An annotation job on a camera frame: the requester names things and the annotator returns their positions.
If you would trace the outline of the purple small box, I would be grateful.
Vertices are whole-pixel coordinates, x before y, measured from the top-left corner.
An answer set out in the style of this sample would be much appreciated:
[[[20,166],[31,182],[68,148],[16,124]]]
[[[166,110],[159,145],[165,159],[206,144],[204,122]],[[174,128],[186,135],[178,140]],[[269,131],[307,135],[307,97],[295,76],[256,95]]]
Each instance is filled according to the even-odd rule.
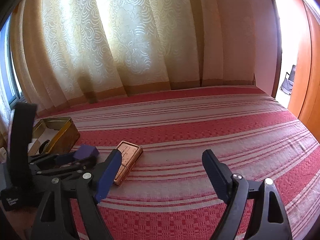
[[[75,160],[82,160],[89,157],[97,157],[99,151],[95,146],[81,145],[73,154]]]

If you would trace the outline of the gold metal tin box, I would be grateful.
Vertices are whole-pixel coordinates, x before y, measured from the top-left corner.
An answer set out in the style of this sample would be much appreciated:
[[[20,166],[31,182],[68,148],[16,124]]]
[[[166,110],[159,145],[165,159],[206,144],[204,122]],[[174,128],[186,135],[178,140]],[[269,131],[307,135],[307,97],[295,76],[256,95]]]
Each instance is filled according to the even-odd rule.
[[[71,117],[44,118],[33,127],[28,155],[68,153],[80,138]]]

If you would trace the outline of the red striped bedspread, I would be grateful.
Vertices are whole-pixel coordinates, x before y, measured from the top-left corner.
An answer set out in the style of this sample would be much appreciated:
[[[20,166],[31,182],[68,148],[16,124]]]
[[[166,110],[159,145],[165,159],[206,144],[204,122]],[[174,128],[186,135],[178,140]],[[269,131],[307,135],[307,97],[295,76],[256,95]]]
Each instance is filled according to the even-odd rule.
[[[286,108],[253,86],[205,87],[116,98],[56,112],[74,121],[76,147],[101,159],[121,141],[143,154],[99,210],[114,239],[208,239],[225,204],[203,168],[210,149],[246,179],[271,178],[294,239],[319,215],[319,142]]]

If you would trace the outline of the dark folding chair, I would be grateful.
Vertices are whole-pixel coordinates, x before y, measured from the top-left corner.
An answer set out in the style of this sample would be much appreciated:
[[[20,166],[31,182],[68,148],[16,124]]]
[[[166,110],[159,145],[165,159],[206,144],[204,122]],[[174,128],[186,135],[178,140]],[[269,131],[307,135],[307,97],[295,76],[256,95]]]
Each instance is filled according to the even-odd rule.
[[[287,95],[291,95],[293,89],[293,83],[295,79],[296,65],[293,65],[291,72],[286,72],[283,83],[281,84],[280,90]]]

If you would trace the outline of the copper metal case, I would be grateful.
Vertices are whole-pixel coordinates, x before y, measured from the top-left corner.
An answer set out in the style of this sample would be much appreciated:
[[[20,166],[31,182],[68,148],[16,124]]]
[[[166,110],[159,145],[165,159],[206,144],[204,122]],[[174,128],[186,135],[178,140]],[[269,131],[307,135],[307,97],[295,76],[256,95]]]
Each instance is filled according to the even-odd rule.
[[[117,146],[117,150],[121,152],[122,161],[113,183],[119,186],[127,178],[139,160],[143,153],[143,148],[131,142],[121,141]]]

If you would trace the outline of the cream patterned curtain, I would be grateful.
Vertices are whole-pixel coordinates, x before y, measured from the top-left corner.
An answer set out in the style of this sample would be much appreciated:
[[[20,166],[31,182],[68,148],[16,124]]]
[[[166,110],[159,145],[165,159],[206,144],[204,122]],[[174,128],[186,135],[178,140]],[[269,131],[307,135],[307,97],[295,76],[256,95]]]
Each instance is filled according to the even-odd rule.
[[[21,0],[10,46],[40,115],[107,98],[250,85],[249,0]]]

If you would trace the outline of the window frame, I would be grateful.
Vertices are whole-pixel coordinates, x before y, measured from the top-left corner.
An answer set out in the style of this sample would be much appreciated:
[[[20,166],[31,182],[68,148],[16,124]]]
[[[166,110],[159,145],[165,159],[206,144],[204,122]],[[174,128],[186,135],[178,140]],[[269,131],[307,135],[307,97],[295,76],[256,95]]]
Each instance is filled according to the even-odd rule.
[[[4,99],[13,109],[17,102],[24,99],[12,58],[10,47],[10,20],[8,17],[1,29],[1,87],[4,90]]]

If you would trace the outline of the wooden door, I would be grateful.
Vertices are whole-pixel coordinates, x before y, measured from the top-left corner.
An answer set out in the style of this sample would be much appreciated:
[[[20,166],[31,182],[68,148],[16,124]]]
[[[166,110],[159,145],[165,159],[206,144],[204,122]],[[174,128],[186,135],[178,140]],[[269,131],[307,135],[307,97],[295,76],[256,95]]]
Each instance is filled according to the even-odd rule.
[[[280,82],[296,68],[293,85],[276,99],[319,139],[319,17],[314,0],[275,0],[280,22]]]

